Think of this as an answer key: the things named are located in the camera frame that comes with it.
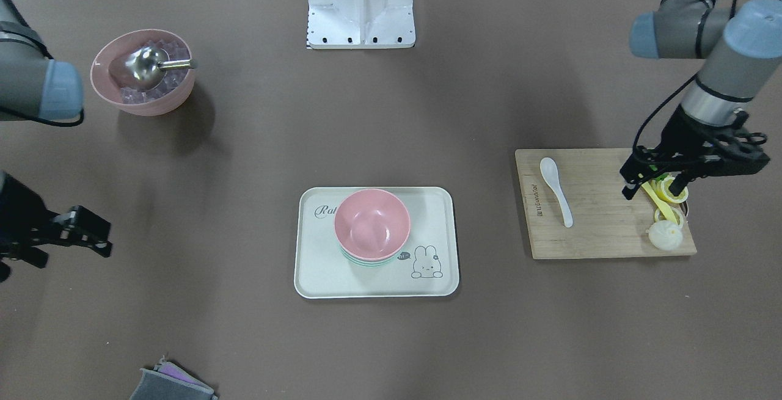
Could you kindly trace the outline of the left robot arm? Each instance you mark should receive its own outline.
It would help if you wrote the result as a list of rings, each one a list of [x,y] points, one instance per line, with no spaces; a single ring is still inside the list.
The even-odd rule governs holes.
[[[716,7],[718,0],[661,0],[640,14],[629,49],[648,59],[701,59],[653,148],[633,143],[620,169],[623,197],[674,174],[672,194],[697,178],[754,175],[770,162],[764,133],[746,130],[748,105],[780,66],[780,0]]]

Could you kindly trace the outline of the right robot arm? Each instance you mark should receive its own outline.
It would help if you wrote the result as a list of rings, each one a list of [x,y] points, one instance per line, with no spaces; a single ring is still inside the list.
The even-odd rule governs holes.
[[[1,4],[1,108],[3,121],[29,121],[72,128],[84,121],[82,80],[73,64],[53,58],[39,33],[12,0]],[[83,206],[67,213],[44,200],[8,172],[1,174],[2,279],[12,261],[44,269],[44,246],[79,246],[103,258],[112,255],[110,224]]]

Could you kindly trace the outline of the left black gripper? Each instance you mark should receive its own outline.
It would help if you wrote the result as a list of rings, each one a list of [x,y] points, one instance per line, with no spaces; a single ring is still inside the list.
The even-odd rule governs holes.
[[[741,108],[729,114],[728,125],[701,123],[677,107],[662,130],[654,148],[636,146],[620,168],[625,180],[622,195],[633,200],[651,178],[668,172],[672,176],[668,193],[680,197],[690,183],[709,176],[754,175],[770,163],[762,149],[764,133],[745,128],[749,114]]]

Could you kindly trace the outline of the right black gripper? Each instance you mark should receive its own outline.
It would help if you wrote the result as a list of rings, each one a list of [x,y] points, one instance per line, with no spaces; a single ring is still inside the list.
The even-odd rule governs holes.
[[[6,261],[23,261],[44,269],[49,254],[39,249],[57,244],[62,230],[74,245],[86,247],[103,258],[112,255],[110,222],[82,206],[57,214],[46,208],[42,198],[9,173],[1,173],[1,254],[2,282],[12,268]]]

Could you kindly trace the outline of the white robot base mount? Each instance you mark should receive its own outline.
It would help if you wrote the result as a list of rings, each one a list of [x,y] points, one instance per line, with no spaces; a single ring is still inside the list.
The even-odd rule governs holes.
[[[309,49],[406,49],[416,44],[414,0],[308,0]]]

